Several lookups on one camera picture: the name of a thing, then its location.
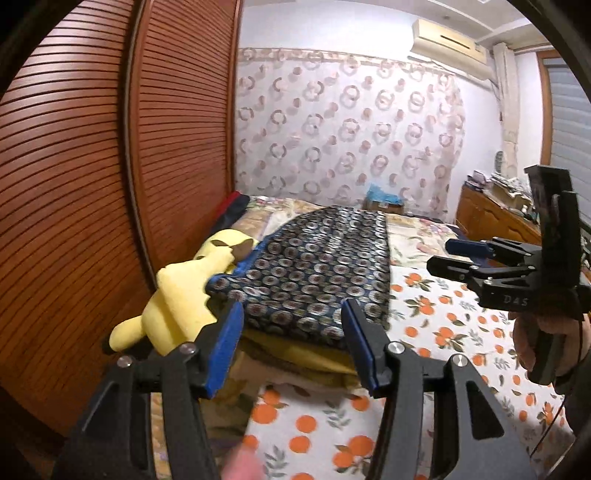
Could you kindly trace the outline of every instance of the air conditioner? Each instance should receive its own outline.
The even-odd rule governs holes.
[[[413,34],[413,53],[462,70],[480,80],[493,78],[492,69],[487,64],[486,49],[468,37],[422,19],[414,23]]]

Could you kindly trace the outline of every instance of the red cloth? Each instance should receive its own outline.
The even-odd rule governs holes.
[[[240,196],[240,192],[234,190],[227,198],[217,207],[216,210],[216,218],[220,218],[223,213],[228,209],[228,207],[232,204],[234,200],[236,200]]]

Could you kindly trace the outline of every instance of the blue gripper pad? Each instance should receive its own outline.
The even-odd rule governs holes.
[[[345,341],[347,342],[349,353],[353,357],[353,363],[361,380],[361,385],[371,394],[378,388],[374,356],[359,325],[359,319],[356,317],[356,313],[353,311],[349,301],[343,301],[340,321],[343,333],[345,334]]]
[[[450,238],[445,243],[445,250],[450,255],[471,258],[492,258],[493,250],[484,242],[472,242],[470,240],[456,240]]]
[[[222,328],[207,359],[207,381],[203,386],[207,398],[215,396],[226,380],[228,370],[230,370],[232,357],[244,327],[242,304],[240,302],[234,303],[226,319],[218,320],[218,322],[221,321],[223,321]]]

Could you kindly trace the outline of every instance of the metal screw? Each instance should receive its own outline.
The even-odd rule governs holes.
[[[388,344],[388,352],[394,355],[400,355],[405,350],[404,345],[400,342],[391,342]]]
[[[468,364],[468,359],[464,355],[454,355],[452,357],[452,362],[459,367],[465,367]]]
[[[197,351],[197,347],[193,342],[187,342],[178,347],[183,355],[193,355]]]
[[[134,361],[132,360],[132,358],[129,355],[123,355],[117,359],[117,366],[119,368],[128,368],[128,367],[131,367],[131,364],[133,362]]]

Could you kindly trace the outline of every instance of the window blind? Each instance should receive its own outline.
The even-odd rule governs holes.
[[[591,225],[591,103],[563,59],[544,59],[550,74],[553,136],[550,164],[568,168],[581,220]]]

